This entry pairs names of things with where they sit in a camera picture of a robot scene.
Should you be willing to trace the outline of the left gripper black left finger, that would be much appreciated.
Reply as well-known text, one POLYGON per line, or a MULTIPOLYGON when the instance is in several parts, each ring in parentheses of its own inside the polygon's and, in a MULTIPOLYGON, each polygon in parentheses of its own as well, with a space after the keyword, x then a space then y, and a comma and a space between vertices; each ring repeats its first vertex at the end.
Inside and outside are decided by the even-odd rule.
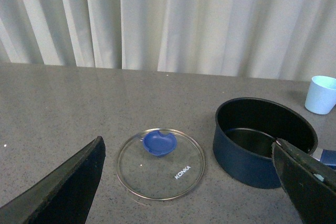
POLYGON ((101 136, 1 207, 1 223, 85 223, 98 189, 106 146, 101 136))

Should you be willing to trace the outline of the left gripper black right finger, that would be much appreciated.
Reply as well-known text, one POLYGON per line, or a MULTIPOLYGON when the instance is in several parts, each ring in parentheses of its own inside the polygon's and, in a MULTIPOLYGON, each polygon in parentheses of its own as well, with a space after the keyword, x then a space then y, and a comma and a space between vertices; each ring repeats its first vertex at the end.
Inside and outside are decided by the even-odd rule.
POLYGON ((272 144, 281 186, 303 223, 335 223, 335 170, 283 139, 272 144))

